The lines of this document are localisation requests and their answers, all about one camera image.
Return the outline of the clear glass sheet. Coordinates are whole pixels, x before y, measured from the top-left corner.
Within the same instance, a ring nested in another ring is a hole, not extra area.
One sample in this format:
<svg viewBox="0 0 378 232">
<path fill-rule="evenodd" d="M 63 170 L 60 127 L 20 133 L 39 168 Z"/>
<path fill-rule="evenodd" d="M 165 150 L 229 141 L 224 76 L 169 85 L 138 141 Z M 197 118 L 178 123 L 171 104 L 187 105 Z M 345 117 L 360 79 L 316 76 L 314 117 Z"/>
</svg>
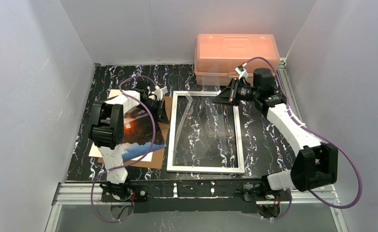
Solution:
<svg viewBox="0 0 378 232">
<path fill-rule="evenodd" d="M 195 84 L 174 94 L 176 166 L 238 167 L 233 107 L 213 103 L 228 78 L 196 75 Z"/>
</svg>

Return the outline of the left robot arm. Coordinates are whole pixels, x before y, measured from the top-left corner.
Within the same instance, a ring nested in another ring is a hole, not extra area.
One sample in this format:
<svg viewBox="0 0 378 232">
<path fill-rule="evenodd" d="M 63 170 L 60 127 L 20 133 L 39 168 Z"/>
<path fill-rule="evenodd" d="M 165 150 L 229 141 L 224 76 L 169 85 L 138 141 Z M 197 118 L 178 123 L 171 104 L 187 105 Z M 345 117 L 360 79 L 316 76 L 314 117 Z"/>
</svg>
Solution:
<svg viewBox="0 0 378 232">
<path fill-rule="evenodd" d="M 167 92 L 167 87 L 142 80 L 93 104 L 88 135 L 101 154 L 110 183 L 125 183 L 127 166 L 166 147 L 159 124 L 169 124 Z"/>
</svg>

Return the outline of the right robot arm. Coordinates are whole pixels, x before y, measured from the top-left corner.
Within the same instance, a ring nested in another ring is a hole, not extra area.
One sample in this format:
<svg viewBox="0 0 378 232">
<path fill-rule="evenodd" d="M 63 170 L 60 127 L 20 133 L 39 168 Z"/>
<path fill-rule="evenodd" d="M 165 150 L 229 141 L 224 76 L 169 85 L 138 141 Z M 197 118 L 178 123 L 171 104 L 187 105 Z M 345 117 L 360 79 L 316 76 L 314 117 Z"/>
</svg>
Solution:
<svg viewBox="0 0 378 232">
<path fill-rule="evenodd" d="M 243 63 L 236 67 L 239 76 L 232 79 L 212 102 L 233 106 L 238 106 L 241 101 L 253 102 L 265 119 L 279 130 L 296 155 L 291 169 L 263 176 L 255 188 L 257 192 L 307 191 L 335 183 L 338 166 L 336 146 L 304 130 L 302 122 L 295 118 L 287 97 L 275 92 L 275 76 L 269 69 L 255 69 L 253 83 L 250 84 L 245 66 Z"/>
</svg>

